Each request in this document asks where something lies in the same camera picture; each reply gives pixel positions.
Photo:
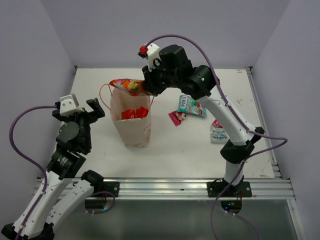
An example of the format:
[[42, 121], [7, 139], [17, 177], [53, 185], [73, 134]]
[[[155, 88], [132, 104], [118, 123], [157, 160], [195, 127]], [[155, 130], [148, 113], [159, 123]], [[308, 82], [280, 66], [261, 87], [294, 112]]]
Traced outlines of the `orange fruit candy bag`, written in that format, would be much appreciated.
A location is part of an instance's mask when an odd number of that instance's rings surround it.
[[151, 96], [151, 93], [144, 89], [143, 83], [144, 80], [140, 79], [118, 78], [110, 81], [109, 85], [133, 97]]

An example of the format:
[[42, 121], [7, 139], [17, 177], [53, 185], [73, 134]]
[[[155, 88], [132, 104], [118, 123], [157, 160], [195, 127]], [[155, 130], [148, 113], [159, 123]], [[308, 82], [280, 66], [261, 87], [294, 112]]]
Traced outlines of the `printed bear paper bag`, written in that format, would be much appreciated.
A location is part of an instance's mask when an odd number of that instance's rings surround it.
[[[103, 84], [98, 92], [99, 98], [110, 113], [111, 120], [127, 148], [147, 148], [151, 138], [151, 106], [150, 96], [131, 96], [124, 91]], [[144, 107], [149, 109], [145, 118], [122, 120], [122, 112], [127, 109]]]

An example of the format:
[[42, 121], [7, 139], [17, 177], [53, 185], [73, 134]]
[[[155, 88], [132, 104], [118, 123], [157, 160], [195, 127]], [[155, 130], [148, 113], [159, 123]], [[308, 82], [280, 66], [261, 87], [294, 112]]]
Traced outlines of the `silver blue packet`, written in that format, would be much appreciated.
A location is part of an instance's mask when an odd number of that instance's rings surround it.
[[224, 144], [229, 140], [229, 136], [223, 127], [212, 125], [210, 127], [210, 142], [213, 144]]

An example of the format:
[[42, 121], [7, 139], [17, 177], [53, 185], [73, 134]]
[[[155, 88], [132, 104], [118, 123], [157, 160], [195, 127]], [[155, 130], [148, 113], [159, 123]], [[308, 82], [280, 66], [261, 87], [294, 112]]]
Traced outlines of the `pink small snack packet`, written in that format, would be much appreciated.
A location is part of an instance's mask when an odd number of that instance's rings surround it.
[[173, 124], [177, 127], [187, 117], [186, 113], [180, 111], [173, 111], [168, 114]]

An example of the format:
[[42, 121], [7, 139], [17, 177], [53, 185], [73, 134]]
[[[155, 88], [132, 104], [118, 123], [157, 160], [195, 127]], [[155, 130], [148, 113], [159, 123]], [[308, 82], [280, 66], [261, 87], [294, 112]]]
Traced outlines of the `large red candy bag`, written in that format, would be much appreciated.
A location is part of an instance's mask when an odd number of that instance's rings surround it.
[[121, 113], [122, 120], [130, 120], [136, 118], [136, 111], [134, 109], [127, 109]]

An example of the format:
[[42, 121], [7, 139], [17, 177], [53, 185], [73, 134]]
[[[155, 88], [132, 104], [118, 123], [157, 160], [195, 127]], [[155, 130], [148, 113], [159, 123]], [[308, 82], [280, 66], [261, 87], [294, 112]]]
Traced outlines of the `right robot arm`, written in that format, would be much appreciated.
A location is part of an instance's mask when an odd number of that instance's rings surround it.
[[226, 161], [222, 189], [227, 196], [235, 196], [244, 179], [244, 160], [260, 140], [255, 134], [263, 134], [263, 128], [247, 122], [238, 110], [230, 110], [231, 102], [219, 92], [219, 80], [211, 69], [206, 65], [194, 67], [183, 47], [173, 44], [160, 48], [152, 43], [143, 45], [138, 54], [148, 61], [142, 68], [147, 93], [158, 96], [168, 88], [177, 88], [199, 101], [225, 129], [229, 140], [220, 150]]

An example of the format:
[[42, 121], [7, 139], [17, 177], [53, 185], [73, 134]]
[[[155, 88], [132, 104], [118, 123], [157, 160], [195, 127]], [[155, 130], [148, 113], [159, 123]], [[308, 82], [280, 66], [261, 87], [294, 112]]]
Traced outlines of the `red pink snack packet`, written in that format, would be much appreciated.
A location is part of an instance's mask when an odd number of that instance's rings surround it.
[[212, 126], [215, 127], [215, 128], [220, 128], [220, 129], [223, 128], [223, 126], [218, 122], [217, 119], [215, 119], [215, 120], [212, 122]]

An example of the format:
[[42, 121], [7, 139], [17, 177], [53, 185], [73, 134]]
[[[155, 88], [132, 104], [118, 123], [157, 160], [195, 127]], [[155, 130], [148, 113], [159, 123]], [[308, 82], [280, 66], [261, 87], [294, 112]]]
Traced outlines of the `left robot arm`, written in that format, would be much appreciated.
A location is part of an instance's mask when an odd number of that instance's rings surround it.
[[92, 149], [90, 125], [105, 116], [97, 98], [86, 103], [91, 111], [79, 107], [74, 94], [63, 96], [51, 108], [52, 116], [63, 124], [56, 137], [56, 150], [43, 180], [23, 214], [6, 224], [1, 234], [9, 240], [52, 240], [64, 219], [87, 197], [103, 193], [103, 177], [93, 170], [84, 172], [73, 189], [60, 199], [61, 193], [75, 178]]

